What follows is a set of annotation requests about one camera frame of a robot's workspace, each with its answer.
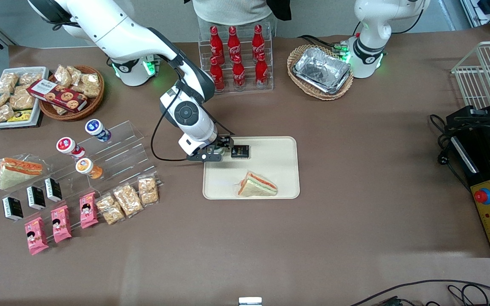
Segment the red emergency stop button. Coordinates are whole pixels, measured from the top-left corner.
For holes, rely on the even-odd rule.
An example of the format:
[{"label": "red emergency stop button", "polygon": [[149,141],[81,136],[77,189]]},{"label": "red emergency stop button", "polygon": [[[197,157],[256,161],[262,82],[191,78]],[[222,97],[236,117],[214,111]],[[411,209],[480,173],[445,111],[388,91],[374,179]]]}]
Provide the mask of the red emergency stop button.
[{"label": "red emergency stop button", "polygon": [[490,204],[490,191],[486,188],[482,188],[474,193],[474,199],[479,203],[485,205]]}]

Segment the coca-cola bottle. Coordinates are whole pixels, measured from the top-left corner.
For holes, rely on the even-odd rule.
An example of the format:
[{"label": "coca-cola bottle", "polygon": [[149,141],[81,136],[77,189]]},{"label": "coca-cola bottle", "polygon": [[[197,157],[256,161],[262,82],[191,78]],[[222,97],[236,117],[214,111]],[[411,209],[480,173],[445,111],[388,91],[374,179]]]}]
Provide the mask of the coca-cola bottle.
[{"label": "coca-cola bottle", "polygon": [[211,26],[211,53],[217,58],[219,65],[224,64],[224,50],[222,48],[222,40],[218,36],[218,29],[216,26]]},{"label": "coca-cola bottle", "polygon": [[217,93],[224,91],[224,77],[216,56],[211,57],[211,68],[209,69],[209,72],[211,77],[213,77],[214,91]]},{"label": "coca-cola bottle", "polygon": [[230,37],[228,38],[228,53],[230,54],[230,60],[235,64],[235,56],[239,55],[241,57],[241,43],[239,38],[237,38],[237,30],[233,25],[228,28]]},{"label": "coca-cola bottle", "polygon": [[264,53],[264,37],[262,36],[262,25],[254,26],[253,36],[253,61],[257,61],[257,56]]},{"label": "coca-cola bottle", "polygon": [[266,88],[268,85],[268,65],[266,64],[266,54],[262,52],[257,55],[258,62],[256,63],[256,87],[260,89]]},{"label": "coca-cola bottle", "polygon": [[234,75],[234,89],[236,91],[242,91],[245,89],[245,67],[241,64],[241,55],[236,54],[232,60],[234,60],[234,67],[232,73]]}]

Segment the pink snack package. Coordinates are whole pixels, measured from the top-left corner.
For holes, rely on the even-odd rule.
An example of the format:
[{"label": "pink snack package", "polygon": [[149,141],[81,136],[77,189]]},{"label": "pink snack package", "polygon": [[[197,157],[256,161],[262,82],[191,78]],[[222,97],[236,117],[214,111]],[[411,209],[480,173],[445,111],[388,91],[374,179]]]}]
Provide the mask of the pink snack package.
[{"label": "pink snack package", "polygon": [[43,219],[38,217],[26,223],[26,235],[28,236],[28,248],[31,255],[48,248]]},{"label": "pink snack package", "polygon": [[58,207],[50,212],[52,217],[52,233],[56,243],[71,238],[71,225],[69,223],[68,206]]},{"label": "pink snack package", "polygon": [[87,228],[97,223],[97,210],[94,205],[95,192],[82,196],[79,200],[80,227]]}]

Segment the brown table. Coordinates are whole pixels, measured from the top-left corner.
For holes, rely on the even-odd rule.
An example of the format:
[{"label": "brown table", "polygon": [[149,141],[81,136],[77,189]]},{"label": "brown table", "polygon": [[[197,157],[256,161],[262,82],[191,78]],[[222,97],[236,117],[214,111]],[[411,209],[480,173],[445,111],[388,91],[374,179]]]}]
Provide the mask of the brown table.
[{"label": "brown table", "polygon": [[[201,164],[151,156],[165,182],[157,207],[36,256],[0,207],[0,305],[235,305],[239,296],[262,296],[267,306],[344,306],[407,281],[490,285],[490,250],[474,204],[437,165],[438,134],[427,123],[430,113],[461,107],[449,70],[484,40],[490,27],[394,35],[373,77],[321,102],[286,74],[288,54],[304,41],[276,38],[272,93],[217,96],[206,107],[240,136],[296,139],[297,199],[206,200]],[[197,60],[195,43],[179,46]],[[59,63],[99,69],[107,87],[95,117],[107,126],[129,119],[146,136],[160,116],[158,97],[175,81],[164,64],[159,78],[126,87],[97,48],[10,49],[12,67]],[[53,155],[56,139],[86,138],[83,127],[45,118],[41,128],[0,131],[0,158]],[[180,136],[164,122],[160,155],[181,157]],[[450,301],[443,284],[396,294]]]}]

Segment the sandwich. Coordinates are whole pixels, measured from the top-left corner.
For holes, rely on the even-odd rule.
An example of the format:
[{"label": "sandwich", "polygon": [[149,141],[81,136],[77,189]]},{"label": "sandwich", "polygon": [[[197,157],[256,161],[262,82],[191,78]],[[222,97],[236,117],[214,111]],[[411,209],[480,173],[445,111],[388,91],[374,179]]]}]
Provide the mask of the sandwich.
[{"label": "sandwich", "polygon": [[5,190],[43,173],[43,165],[5,157],[0,159],[0,189]]},{"label": "sandwich", "polygon": [[238,196],[274,196],[277,194],[277,186],[269,180],[247,172],[247,176],[240,183]]}]

